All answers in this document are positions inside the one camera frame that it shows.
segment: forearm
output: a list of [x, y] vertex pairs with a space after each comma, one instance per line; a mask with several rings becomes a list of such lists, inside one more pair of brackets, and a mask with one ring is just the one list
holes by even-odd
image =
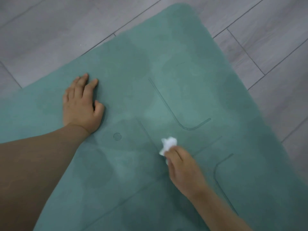
[[211, 189], [191, 199], [211, 231], [252, 231]]
[[80, 126], [0, 144], [1, 230], [32, 230], [53, 189], [88, 136]]

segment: left hand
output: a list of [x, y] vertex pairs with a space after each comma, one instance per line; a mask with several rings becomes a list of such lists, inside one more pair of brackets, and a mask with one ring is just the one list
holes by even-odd
[[98, 84], [94, 79], [86, 85], [89, 75], [86, 73], [82, 77], [77, 77], [71, 86], [65, 90], [63, 95], [63, 124], [78, 125], [83, 127], [89, 135], [99, 127], [104, 105], [97, 100], [93, 108], [93, 89]]

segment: suede yoga mat surface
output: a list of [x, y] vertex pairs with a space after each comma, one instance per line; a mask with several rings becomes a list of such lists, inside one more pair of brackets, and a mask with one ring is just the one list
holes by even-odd
[[62, 94], [86, 72], [99, 79], [103, 122], [78, 148], [35, 231], [208, 230], [158, 154], [168, 136], [254, 230], [306, 229], [307, 187], [189, 6], [168, 7], [3, 100], [0, 142], [61, 128]]

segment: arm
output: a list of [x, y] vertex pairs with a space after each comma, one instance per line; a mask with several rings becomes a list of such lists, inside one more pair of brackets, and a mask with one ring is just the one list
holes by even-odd
[[79, 145], [98, 127], [104, 106], [95, 101], [88, 75], [77, 77], [63, 95], [64, 127], [0, 144], [0, 230], [32, 230]]
[[191, 201], [211, 231], [252, 231], [207, 186], [200, 168], [186, 150], [179, 146], [172, 147], [165, 156], [171, 181]]

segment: circular logo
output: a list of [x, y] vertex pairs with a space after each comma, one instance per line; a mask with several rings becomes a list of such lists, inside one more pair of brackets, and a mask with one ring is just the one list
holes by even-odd
[[115, 134], [113, 135], [113, 138], [115, 139], [115, 141], [119, 141], [119, 140], [122, 138], [122, 136], [121, 136], [120, 133], [115, 133]]

